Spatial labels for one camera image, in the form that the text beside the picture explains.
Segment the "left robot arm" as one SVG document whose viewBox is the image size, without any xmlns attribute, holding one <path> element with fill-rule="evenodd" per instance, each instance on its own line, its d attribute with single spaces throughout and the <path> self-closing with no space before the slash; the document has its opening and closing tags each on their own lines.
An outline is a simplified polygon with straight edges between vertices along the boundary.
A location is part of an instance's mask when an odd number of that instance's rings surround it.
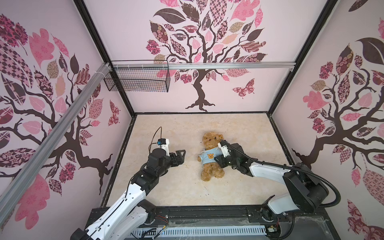
<svg viewBox="0 0 384 240">
<path fill-rule="evenodd" d="M 147 219 L 152 223 L 156 206 L 147 201 L 146 197 L 169 168 L 184 163 L 185 155 L 185 150 L 169 153 L 163 148 L 154 149 L 120 198 L 85 230 L 75 230 L 70 239 L 124 240 Z"/>
</svg>

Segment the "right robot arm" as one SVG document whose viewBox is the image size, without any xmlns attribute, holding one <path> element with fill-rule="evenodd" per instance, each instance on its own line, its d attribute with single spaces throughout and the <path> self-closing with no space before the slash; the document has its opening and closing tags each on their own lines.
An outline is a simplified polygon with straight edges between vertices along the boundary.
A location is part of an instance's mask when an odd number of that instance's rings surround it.
<svg viewBox="0 0 384 240">
<path fill-rule="evenodd" d="M 288 193 L 269 197 L 261 206 L 264 218 L 274 217 L 290 211 L 301 210 L 312 214 L 329 195 L 325 181 L 307 166 L 280 165 L 259 161 L 246 155 L 239 144 L 218 144 L 222 154 L 215 157 L 220 167 L 231 167 L 250 177 L 264 178 L 284 185 Z"/>
</svg>

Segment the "light blue bear hoodie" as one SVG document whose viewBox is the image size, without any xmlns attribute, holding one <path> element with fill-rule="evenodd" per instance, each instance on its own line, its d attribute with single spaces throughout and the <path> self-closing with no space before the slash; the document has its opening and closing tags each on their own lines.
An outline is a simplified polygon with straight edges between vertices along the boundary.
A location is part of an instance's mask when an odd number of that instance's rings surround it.
<svg viewBox="0 0 384 240">
<path fill-rule="evenodd" d="M 218 157 L 222 155 L 222 150 L 220 148 L 213 148 L 210 150 L 205 150 L 203 151 L 200 155 L 199 158 L 202 162 L 203 165 L 209 164 L 209 163 L 215 163 L 215 157 Z"/>
</svg>

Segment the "brown teddy bear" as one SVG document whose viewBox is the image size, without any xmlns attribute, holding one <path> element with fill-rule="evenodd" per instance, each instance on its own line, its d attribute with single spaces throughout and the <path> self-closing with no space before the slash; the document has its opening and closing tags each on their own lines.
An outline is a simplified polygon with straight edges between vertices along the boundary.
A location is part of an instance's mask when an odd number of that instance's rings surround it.
<svg viewBox="0 0 384 240">
<path fill-rule="evenodd" d="M 202 142 L 204 145 L 204 150 L 210 150 L 213 148 L 219 148 L 218 143 L 223 140 L 223 135 L 215 133 L 215 132 L 208 132 L 203 135 Z M 219 166 L 217 162 L 215 163 L 209 163 L 209 164 L 202 164 L 202 172 L 201 172 L 201 179 L 204 182 L 208 182 L 211 180 L 212 177 L 215 177 L 217 179 L 223 178 L 225 176 L 225 171 L 223 168 Z"/>
</svg>

